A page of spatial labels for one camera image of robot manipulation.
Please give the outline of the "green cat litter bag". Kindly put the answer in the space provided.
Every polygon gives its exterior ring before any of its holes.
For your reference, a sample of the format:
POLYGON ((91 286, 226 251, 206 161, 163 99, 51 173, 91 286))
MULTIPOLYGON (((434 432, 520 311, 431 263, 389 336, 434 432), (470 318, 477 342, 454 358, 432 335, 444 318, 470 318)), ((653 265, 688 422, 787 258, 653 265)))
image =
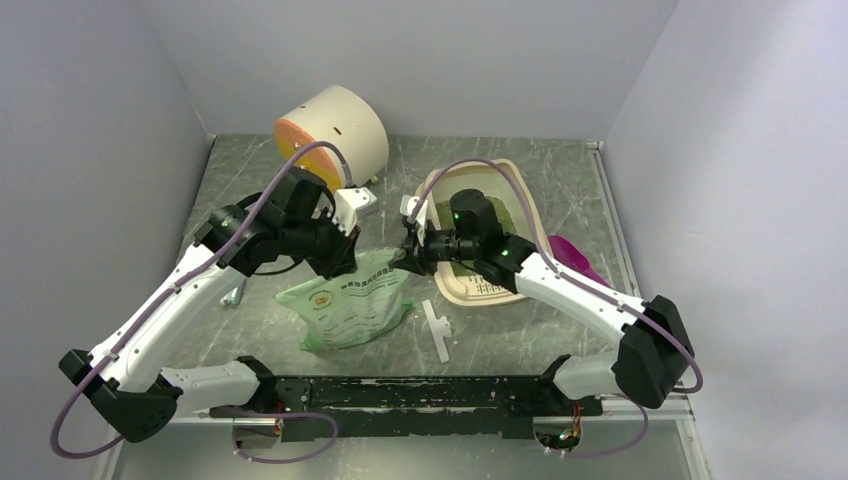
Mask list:
POLYGON ((399 253, 397 248, 368 250, 356 255, 353 273, 316 277, 279 293, 278 304, 307 327, 300 349, 348 349, 395 329, 415 307, 404 293, 409 273, 390 266, 399 253))

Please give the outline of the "beige litter box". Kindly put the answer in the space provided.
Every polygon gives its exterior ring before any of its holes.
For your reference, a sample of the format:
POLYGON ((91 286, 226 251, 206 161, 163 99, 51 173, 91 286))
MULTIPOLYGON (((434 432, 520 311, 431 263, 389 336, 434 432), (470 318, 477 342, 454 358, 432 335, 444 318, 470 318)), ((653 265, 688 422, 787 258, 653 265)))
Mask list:
MULTIPOLYGON (((484 196, 492 196, 504 202, 516 227, 516 235, 532 241, 534 236, 541 240, 543 249, 551 251, 547 234, 530 190, 517 166, 510 160, 500 158, 495 161, 507 175, 502 176, 493 167, 480 163, 468 163, 455 167, 436 182, 430 191, 427 219, 434 227, 443 229, 436 212, 436 203, 450 198, 460 190, 477 189, 484 196)), ((437 266, 435 282, 440 293, 449 302, 462 307, 496 306, 517 302, 521 295, 494 286, 475 273, 474 276, 456 277, 451 264, 442 262, 437 266)))

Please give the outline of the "magenta litter scoop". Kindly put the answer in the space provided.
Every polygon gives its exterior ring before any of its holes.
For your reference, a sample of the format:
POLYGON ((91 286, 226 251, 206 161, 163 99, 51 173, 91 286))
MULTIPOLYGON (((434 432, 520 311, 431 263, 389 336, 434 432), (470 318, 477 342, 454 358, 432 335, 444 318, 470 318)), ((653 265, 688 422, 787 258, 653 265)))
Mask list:
POLYGON ((558 262, 596 283, 609 286, 607 281, 593 269, 587 257, 566 238, 559 235, 550 235, 548 243, 558 262))

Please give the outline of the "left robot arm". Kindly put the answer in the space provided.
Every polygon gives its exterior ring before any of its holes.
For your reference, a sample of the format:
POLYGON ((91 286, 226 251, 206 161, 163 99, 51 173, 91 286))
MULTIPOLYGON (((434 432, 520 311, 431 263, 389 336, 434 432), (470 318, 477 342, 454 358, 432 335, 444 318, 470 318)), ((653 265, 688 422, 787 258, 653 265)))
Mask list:
POLYGON ((213 367, 174 369, 166 361, 219 302, 266 263, 287 256, 331 279, 356 268, 362 213, 376 203, 364 187, 330 191, 317 175, 294 168, 268 192, 210 215, 165 282, 107 340, 73 349, 60 370, 130 443, 172 418, 221 406, 261 416, 278 411, 277 380, 251 356, 213 367))

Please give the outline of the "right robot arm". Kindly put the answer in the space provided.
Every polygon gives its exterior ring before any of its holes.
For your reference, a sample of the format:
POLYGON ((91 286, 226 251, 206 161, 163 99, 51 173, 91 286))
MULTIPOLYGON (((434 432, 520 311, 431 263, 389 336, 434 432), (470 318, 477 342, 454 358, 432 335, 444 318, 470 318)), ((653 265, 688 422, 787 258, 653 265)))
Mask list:
POLYGON ((425 204, 420 197, 403 198, 407 236, 393 268, 433 276, 440 264, 459 263, 494 286, 566 313, 609 345, 607 352, 564 355, 548 367, 539 389, 548 412, 562 414, 578 399, 612 394, 657 409, 674 391, 694 353, 671 300, 617 292, 552 260, 528 239, 504 232, 493 205, 476 189, 453 196, 451 229, 435 229, 425 204))

